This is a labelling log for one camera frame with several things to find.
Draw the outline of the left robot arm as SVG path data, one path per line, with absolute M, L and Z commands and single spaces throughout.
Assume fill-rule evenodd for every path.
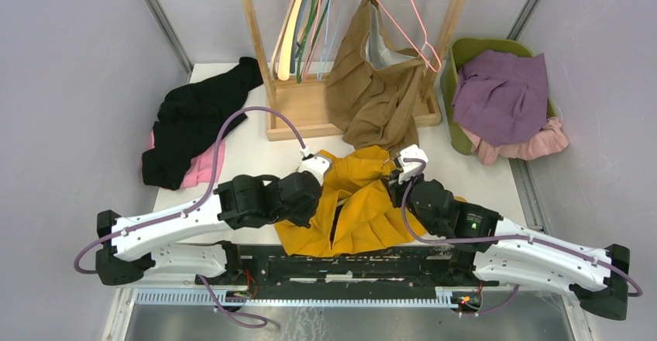
M 283 178 L 239 175 L 220 184 L 201 205 L 190 201 L 133 217 L 112 210 L 99 212 L 96 231 L 102 243 L 95 254 L 97 275 L 108 286 L 131 284 L 154 274 L 195 274 L 234 284 L 244 272 L 235 246 L 227 242 L 192 246 L 184 240 L 277 222 L 308 228 L 323 181 L 323 176 L 309 170 Z

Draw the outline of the yellow garment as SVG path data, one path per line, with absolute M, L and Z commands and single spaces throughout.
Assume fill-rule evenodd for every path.
M 288 255 L 333 257 L 382 250 L 414 241 L 401 209 L 395 208 L 383 176 L 394 169 L 388 151 L 370 146 L 336 157 L 326 174 L 315 215 L 308 228 L 290 221 L 274 225 Z

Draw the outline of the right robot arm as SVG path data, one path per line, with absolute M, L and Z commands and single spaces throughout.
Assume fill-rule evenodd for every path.
M 382 180 L 407 222 L 453 248 L 447 273 L 458 285 L 471 281 L 513 284 L 577 300 L 601 318 L 624 321 L 630 297 L 630 250 L 618 244 L 593 248 L 521 226 L 499 212 L 460 201 L 437 180 Z

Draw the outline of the tan pleated skirt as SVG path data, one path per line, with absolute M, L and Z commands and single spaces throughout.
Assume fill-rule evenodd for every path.
M 418 143 L 414 106 L 425 63 L 393 48 L 377 0 L 361 0 L 339 45 L 325 86 L 328 120 L 356 149 L 397 153 Z

